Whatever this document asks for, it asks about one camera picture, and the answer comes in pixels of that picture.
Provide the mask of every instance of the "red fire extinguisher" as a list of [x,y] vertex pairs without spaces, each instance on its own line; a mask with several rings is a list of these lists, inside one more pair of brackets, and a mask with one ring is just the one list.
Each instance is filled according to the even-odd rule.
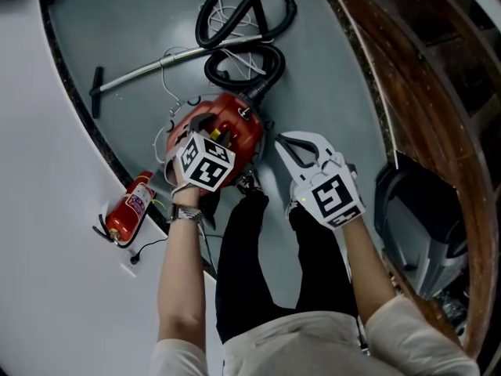
[[102,233],[97,227],[92,228],[109,242],[114,242],[120,248],[127,248],[135,238],[146,215],[148,205],[155,197],[155,193],[148,188],[152,172],[142,172],[127,188],[125,195],[117,206],[106,217],[99,215]]

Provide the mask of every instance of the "gray floor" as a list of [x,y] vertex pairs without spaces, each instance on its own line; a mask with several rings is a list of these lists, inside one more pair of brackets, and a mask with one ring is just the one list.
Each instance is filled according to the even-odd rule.
[[[87,107],[95,67],[104,66],[106,80],[157,60],[172,46],[196,45],[194,27],[205,0],[57,0],[52,20],[64,59]],[[238,3],[240,0],[227,0]],[[263,0],[273,26],[283,13],[280,0]],[[287,58],[283,78],[265,98],[262,110],[275,121],[277,132],[322,133],[356,164],[358,185],[367,205],[366,222],[373,231],[374,180],[386,160],[377,118],[362,72],[337,18],[325,0],[296,0],[293,26],[275,41]],[[204,76],[204,58],[165,72],[169,88],[182,99],[217,92]],[[132,175],[155,163],[152,142],[168,119],[175,101],[163,90],[160,73],[147,75],[103,97],[97,125]],[[258,166],[265,192],[271,197],[260,239],[260,261],[276,303],[294,306],[301,267],[297,244],[283,215],[290,177],[273,145],[268,143]],[[216,214],[222,234],[240,195],[222,191]],[[218,261],[220,239],[211,238]]]

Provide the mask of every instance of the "wall socket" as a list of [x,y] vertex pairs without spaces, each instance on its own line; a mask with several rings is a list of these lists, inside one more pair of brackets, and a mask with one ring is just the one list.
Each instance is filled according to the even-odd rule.
[[132,249],[123,249],[121,252],[121,268],[130,276],[137,277],[142,267],[142,262],[139,260],[135,265],[131,263],[131,257],[135,255]]

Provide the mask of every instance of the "sneaker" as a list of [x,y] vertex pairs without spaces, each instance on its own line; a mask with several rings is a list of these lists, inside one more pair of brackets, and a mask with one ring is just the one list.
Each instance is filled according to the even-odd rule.
[[258,177],[254,173],[243,176],[236,184],[236,187],[243,195],[248,195],[254,191],[262,192]]
[[297,202],[296,197],[294,196],[294,190],[296,189],[297,184],[293,181],[290,183],[289,194],[290,194],[290,202],[285,209],[285,218],[289,221],[289,214],[292,209],[297,208],[299,202]]

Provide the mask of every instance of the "fire extinguisher label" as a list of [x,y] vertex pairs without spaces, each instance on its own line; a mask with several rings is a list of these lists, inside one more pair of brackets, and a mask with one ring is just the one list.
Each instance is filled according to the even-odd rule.
[[151,193],[150,190],[146,187],[145,183],[140,183],[131,193],[131,196],[128,197],[125,204],[130,207],[139,219],[142,218],[146,208],[151,202]]

